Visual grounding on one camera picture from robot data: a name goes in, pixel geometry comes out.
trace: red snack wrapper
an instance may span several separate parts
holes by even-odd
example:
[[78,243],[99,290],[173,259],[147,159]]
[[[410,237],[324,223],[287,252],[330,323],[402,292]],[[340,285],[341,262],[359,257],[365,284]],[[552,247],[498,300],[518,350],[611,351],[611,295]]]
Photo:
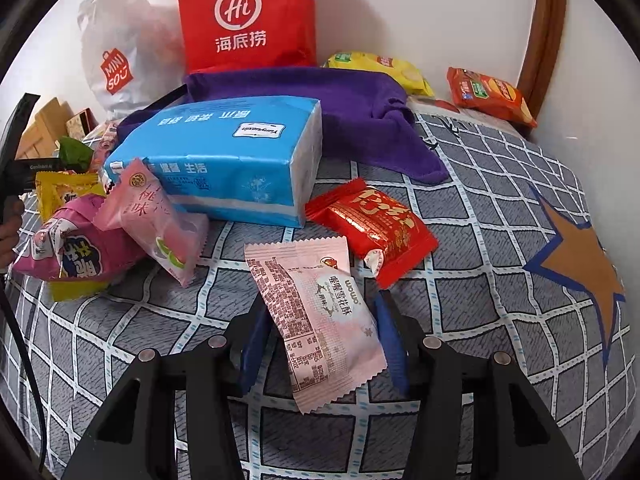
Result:
[[357,178],[309,201],[306,217],[347,237],[357,257],[389,288],[438,241],[411,210]]
[[531,128],[538,126],[520,90],[506,81],[453,67],[449,67],[447,79],[457,107],[475,108],[493,117],[526,124]]

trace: blue gripper pad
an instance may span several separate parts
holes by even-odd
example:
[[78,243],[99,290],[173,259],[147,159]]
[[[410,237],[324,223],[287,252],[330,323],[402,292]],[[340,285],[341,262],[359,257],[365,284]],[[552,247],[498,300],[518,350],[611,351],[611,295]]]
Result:
[[378,337],[385,351],[386,364],[394,386],[404,395],[409,393],[409,379],[406,374],[406,351],[396,328],[389,307],[380,293],[374,300],[374,316],[378,322]]
[[240,387],[243,395],[249,392],[258,377],[260,363],[264,355],[264,347],[271,332],[271,325],[271,315],[263,304],[255,321],[251,337],[242,348]]

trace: red package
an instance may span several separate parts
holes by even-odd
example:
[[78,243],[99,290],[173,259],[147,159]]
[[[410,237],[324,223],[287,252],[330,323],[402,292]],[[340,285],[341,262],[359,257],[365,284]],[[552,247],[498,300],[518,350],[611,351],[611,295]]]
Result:
[[178,0],[191,72],[316,65],[314,0]]
[[389,288],[438,247],[411,210],[357,178],[309,201],[306,217],[346,236],[349,247]]
[[447,79],[456,106],[475,108],[493,117],[526,124],[531,128],[538,126],[522,93],[509,83],[453,67],[449,67]]

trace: white wall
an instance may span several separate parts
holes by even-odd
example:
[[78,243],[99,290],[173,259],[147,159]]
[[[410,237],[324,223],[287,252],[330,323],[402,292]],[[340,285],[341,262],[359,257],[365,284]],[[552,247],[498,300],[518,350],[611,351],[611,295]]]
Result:
[[[72,110],[104,112],[88,89],[76,24],[82,0],[59,0],[40,22],[0,84],[0,127],[23,92],[54,96]],[[150,0],[177,6],[177,0]],[[518,79],[534,0],[316,0],[318,61],[337,50],[368,50],[418,66],[448,97],[450,64],[510,82]]]
[[568,0],[558,63],[534,140],[572,168],[593,224],[640,301],[640,62],[593,0]]

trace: cardboard box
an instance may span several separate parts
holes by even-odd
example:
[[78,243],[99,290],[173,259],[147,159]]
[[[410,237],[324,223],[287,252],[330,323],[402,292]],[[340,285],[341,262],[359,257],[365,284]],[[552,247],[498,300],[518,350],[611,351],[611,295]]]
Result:
[[115,182],[139,157],[186,211],[302,227],[321,154],[319,101],[247,97],[162,110],[129,134],[104,169]]
[[72,139],[83,140],[96,127],[94,115],[85,108],[66,122],[66,132]]
[[56,141],[66,136],[66,122],[71,111],[54,97],[34,115],[33,123],[27,127],[20,139],[16,158],[41,158],[51,156],[58,148]]

